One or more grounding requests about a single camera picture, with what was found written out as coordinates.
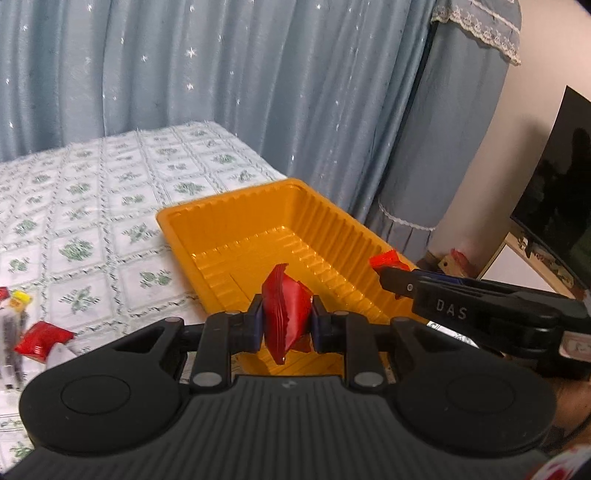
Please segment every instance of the floral bedsheet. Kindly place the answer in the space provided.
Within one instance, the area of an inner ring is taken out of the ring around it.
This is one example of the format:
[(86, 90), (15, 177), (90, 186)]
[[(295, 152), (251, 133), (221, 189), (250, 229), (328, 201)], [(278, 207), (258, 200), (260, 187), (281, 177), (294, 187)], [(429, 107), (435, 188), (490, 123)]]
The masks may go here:
[[(0, 286), (31, 294), (28, 325), (84, 353), (165, 316), (205, 320), (155, 220), (161, 208), (284, 178), (212, 122), (132, 131), (0, 164)], [(25, 382), (43, 365), (24, 358)], [(31, 449), (0, 392), (0, 471)]]

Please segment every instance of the label sticker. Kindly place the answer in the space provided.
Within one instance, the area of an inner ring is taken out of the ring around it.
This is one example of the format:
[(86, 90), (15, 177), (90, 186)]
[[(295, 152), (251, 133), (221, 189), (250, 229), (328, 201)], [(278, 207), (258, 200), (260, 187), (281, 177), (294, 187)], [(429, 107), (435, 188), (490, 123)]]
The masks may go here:
[(591, 362), (591, 335), (565, 332), (558, 352), (565, 358)]

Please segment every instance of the circular pad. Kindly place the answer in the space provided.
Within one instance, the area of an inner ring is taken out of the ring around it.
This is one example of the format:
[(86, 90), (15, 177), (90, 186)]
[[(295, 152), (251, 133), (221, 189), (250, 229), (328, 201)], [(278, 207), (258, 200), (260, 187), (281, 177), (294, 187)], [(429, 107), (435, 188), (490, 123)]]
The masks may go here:
[(397, 410), (437, 448), (508, 456), (538, 446), (556, 411), (551, 387), (533, 372), (485, 352), (427, 355), (398, 385)]
[(93, 375), (68, 383), (61, 391), (61, 400), (77, 413), (100, 415), (121, 408), (130, 393), (129, 385), (119, 378)]
[(179, 404), (178, 384), (157, 359), (99, 349), (35, 377), (19, 410), (36, 446), (86, 456), (149, 441), (171, 424)]

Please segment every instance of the orange plastic tray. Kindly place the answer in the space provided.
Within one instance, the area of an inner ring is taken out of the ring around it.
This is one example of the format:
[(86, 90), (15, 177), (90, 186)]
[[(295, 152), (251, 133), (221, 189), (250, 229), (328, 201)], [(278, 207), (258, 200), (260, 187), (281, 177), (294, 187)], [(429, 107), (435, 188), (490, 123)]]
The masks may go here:
[[(157, 220), (208, 313), (246, 310), (273, 266), (287, 263), (286, 273), (319, 295), (328, 311), (359, 312), (374, 323), (417, 318), (412, 301), (383, 290), (369, 266), (370, 257), (391, 247), (299, 180), (166, 208)], [(343, 368), (340, 355), (293, 351), (285, 365), (276, 365), (266, 349), (242, 355), (241, 364), (253, 374), (339, 374)]]

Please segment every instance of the lace trim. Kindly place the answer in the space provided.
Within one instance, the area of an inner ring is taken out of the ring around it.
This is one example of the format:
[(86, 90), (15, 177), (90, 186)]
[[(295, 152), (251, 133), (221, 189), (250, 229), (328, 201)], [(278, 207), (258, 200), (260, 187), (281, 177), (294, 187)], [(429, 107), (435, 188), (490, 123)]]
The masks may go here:
[(490, 8), (485, 7), (484, 5), (482, 5), (477, 0), (470, 0), (470, 3), (472, 5), (474, 5), (475, 7), (477, 7), (477, 8), (480, 8), (480, 10), (482, 10), (483, 12), (486, 12), (490, 16), (495, 17), (499, 22), (504, 23), (511, 30), (517, 32), (518, 34), (521, 34), (521, 32), (519, 31), (519, 28), (517, 28), (514, 24), (512, 24), (511, 22), (509, 22), (506, 18), (503, 18), (502, 16), (500, 16), (498, 13), (493, 12)]
[(482, 25), (482, 22), (475, 18), (473, 14), (464, 12), (458, 6), (454, 8), (435, 7), (431, 16), (431, 22), (447, 23), (450, 20), (460, 25), (464, 30), (470, 32), (487, 45), (503, 52), (513, 65), (521, 65), (521, 59), (519, 58), (515, 44), (511, 43), (496, 28)]
[(384, 206), (382, 205), (382, 202), (378, 201), (378, 206), (380, 211), (386, 216), (388, 217), (390, 220), (392, 220), (394, 223), (398, 223), (400, 225), (404, 225), (404, 226), (409, 226), (411, 228), (414, 228), (415, 230), (423, 230), (425, 232), (432, 232), (435, 230), (435, 227), (428, 227), (428, 226), (422, 226), (422, 225), (417, 225), (416, 223), (411, 223), (411, 222), (407, 222), (406, 220), (402, 220), (401, 218), (395, 217), (394, 215), (391, 215), (390, 213), (388, 213), (388, 211), (386, 210), (386, 208), (384, 208)]

